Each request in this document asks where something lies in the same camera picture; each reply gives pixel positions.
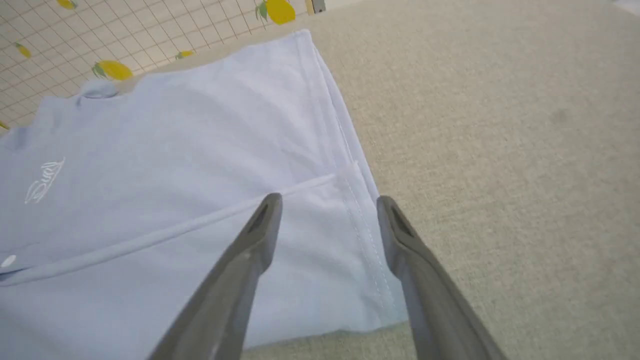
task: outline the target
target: white embroidered logo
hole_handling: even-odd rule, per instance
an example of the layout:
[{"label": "white embroidered logo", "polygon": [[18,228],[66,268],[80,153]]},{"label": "white embroidered logo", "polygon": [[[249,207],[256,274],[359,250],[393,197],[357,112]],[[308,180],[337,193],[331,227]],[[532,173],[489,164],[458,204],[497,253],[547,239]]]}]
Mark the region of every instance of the white embroidered logo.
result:
[{"label": "white embroidered logo", "polygon": [[36,204],[47,195],[49,188],[53,184],[53,181],[58,176],[60,169],[62,169],[62,165],[65,164],[65,160],[67,158],[62,158],[62,161],[57,163],[52,161],[50,163],[44,163],[40,167],[42,169],[42,178],[40,180],[36,180],[29,186],[29,190],[27,191],[27,197],[24,199],[25,204],[29,204],[30,202],[35,202]]}]

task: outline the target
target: white button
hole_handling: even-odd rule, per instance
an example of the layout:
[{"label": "white button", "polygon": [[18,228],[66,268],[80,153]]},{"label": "white button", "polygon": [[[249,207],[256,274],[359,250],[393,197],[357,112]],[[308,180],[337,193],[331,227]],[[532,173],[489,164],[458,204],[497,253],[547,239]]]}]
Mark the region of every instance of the white button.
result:
[{"label": "white button", "polygon": [[15,255],[8,256],[4,261],[0,264],[0,268],[6,268],[10,266],[15,261]]}]

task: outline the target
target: yellow lemon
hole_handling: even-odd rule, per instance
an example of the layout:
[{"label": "yellow lemon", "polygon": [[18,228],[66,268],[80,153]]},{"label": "yellow lemon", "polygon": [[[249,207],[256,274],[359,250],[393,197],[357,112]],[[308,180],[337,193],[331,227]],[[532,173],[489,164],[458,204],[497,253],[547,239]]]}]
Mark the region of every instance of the yellow lemon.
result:
[{"label": "yellow lemon", "polygon": [[271,20],[278,25],[296,19],[296,10],[293,10],[293,6],[286,0],[264,0],[260,5],[255,7],[256,17],[258,17],[258,13],[260,13],[260,16],[265,20],[267,19],[267,14],[269,14]]},{"label": "yellow lemon", "polygon": [[29,49],[27,49],[26,47],[18,44],[17,42],[14,45],[18,49],[18,51],[20,51],[20,54],[24,55],[25,58],[28,59],[28,58],[31,57],[31,51],[29,51]]},{"label": "yellow lemon", "polygon": [[58,4],[69,10],[73,10],[78,6],[78,4],[74,3],[72,0],[58,0]]},{"label": "yellow lemon", "polygon": [[102,60],[93,66],[93,74],[107,79],[124,80],[133,76],[131,70],[125,65],[113,60]]},{"label": "yellow lemon", "polygon": [[175,56],[176,59],[183,59],[186,58],[187,56],[191,56],[195,54],[194,51],[181,51],[178,53],[178,55]]}]

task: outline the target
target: lemon print fabric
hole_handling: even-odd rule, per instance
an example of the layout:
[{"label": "lemon print fabric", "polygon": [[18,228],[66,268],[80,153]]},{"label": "lemon print fabric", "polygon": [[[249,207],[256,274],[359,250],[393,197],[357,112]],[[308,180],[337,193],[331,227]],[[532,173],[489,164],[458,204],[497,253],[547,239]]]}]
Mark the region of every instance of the lemon print fabric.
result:
[{"label": "lemon print fabric", "polygon": [[78,4],[74,3],[71,0],[58,0],[58,4],[65,9],[73,10],[77,8]]},{"label": "lemon print fabric", "polygon": [[271,20],[278,25],[285,24],[296,19],[296,10],[286,0],[263,0],[255,7],[255,16],[260,16],[267,20],[267,14]]},{"label": "lemon print fabric", "polygon": [[176,56],[175,56],[175,59],[176,59],[176,60],[178,60],[178,59],[184,59],[184,58],[186,58],[187,56],[191,56],[191,55],[193,55],[193,54],[195,54],[195,52],[194,52],[194,51],[181,51],[181,52],[179,52],[179,53],[178,53],[178,55],[176,55]]},{"label": "lemon print fabric", "polygon": [[24,55],[25,58],[30,58],[31,57],[31,51],[29,51],[29,49],[27,49],[26,47],[20,45],[19,43],[15,43],[15,48],[18,49],[18,51],[20,51],[20,54]]},{"label": "lemon print fabric", "polygon": [[102,60],[93,66],[93,74],[99,78],[125,80],[133,76],[131,70],[125,65],[113,60]]}]

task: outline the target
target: garment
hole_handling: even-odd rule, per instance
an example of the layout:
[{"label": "garment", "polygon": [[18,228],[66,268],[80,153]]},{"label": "garment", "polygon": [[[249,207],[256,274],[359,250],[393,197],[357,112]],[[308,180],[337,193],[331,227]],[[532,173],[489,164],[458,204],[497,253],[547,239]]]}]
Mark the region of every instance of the garment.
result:
[{"label": "garment", "polygon": [[0,139],[3,359],[145,358],[269,192],[283,216],[247,347],[406,319],[308,31],[98,90],[46,98]]}]

